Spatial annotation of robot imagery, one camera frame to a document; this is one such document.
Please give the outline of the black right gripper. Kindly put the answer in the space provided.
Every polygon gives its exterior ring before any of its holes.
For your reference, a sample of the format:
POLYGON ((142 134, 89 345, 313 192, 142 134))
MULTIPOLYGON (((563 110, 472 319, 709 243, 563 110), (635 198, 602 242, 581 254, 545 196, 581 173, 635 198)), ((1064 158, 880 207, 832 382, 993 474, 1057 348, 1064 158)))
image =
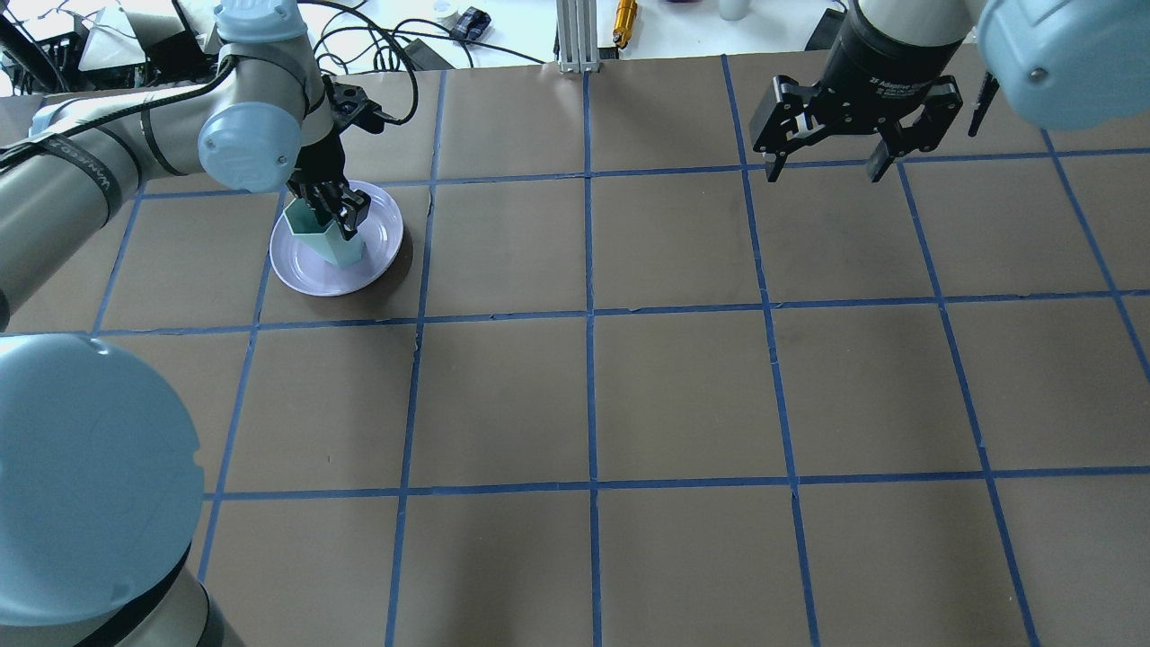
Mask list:
POLYGON ((877 132, 867 160, 871 182, 911 152, 935 151, 964 105, 945 70, 966 36, 967 21, 937 3, 849 5, 810 98, 797 79, 774 77, 756 107, 752 148, 765 159, 765 180, 779 182, 790 156, 808 146, 808 126, 829 134, 877 132))

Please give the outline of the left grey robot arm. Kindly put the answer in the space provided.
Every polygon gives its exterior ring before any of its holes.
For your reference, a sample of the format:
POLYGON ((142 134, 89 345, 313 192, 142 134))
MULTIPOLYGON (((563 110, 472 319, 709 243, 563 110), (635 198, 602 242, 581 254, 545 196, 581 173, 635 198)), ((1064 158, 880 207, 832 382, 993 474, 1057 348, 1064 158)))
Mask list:
MULTIPOLYGON (((345 239, 332 83, 296 1, 218 1, 202 85, 49 106, 3 147, 3 324, 148 182, 290 188, 345 239)), ((3 646, 239 646, 190 572, 194 425, 139 356, 86 334, 3 337, 3 646)))

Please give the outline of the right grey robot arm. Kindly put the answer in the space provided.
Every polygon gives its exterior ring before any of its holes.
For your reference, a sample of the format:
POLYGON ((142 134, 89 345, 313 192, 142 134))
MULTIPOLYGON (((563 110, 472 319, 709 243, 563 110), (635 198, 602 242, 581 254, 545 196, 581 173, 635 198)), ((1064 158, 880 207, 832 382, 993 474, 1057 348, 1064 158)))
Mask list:
POLYGON ((969 34, 986 66, 969 136, 997 97, 1036 128, 1097 128, 1147 110, 1147 1, 850 1, 816 83, 773 78, 752 147, 776 182, 793 152, 876 136, 866 168, 882 179, 960 115, 946 66, 969 34))

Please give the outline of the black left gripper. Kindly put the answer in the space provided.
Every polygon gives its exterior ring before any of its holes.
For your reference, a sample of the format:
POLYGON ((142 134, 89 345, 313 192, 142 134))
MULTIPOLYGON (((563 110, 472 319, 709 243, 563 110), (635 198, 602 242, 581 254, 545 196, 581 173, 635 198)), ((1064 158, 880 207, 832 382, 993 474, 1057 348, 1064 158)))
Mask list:
POLYGON ((328 224, 329 214, 344 241, 356 237, 371 200, 363 190, 350 187, 345 164, 340 134, 327 134, 300 148, 290 183, 290 224, 328 224), (325 187, 325 205, 313 185, 325 187))

